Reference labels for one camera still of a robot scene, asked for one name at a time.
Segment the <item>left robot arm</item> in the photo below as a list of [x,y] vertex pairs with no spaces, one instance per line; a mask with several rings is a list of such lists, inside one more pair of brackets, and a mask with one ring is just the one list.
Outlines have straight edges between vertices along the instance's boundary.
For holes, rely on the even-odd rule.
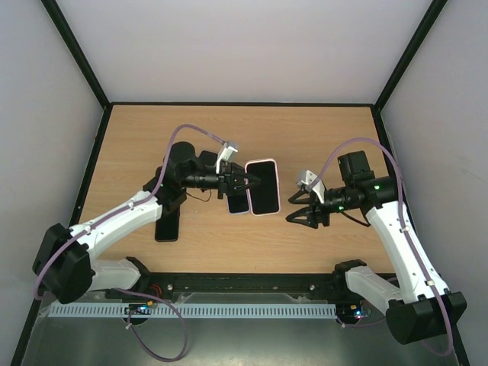
[[189,188],[215,190],[222,198],[245,194],[260,185],[260,178],[229,162],[234,152],[231,143],[224,143],[215,164],[207,165],[192,144],[174,143],[154,178],[128,201],[70,228],[60,223],[51,226],[33,263],[40,286],[61,304],[72,303],[89,291],[133,288],[142,268],[128,258],[101,261],[101,253],[140,227],[177,211]]

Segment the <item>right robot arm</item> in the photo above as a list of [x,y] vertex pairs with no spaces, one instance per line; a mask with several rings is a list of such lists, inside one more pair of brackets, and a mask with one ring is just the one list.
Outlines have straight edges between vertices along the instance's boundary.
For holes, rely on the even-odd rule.
[[301,208],[286,218],[310,228],[328,226],[331,214],[360,210],[376,231],[393,265],[396,282],[373,272],[362,260],[335,266],[334,293],[343,299],[363,297],[385,317],[392,336],[401,344],[439,335],[452,339],[453,327],[467,308],[460,292],[453,292],[435,270],[409,221],[395,178],[378,178],[363,151],[338,158],[344,185],[326,188],[310,170],[298,175],[298,192],[291,204]]

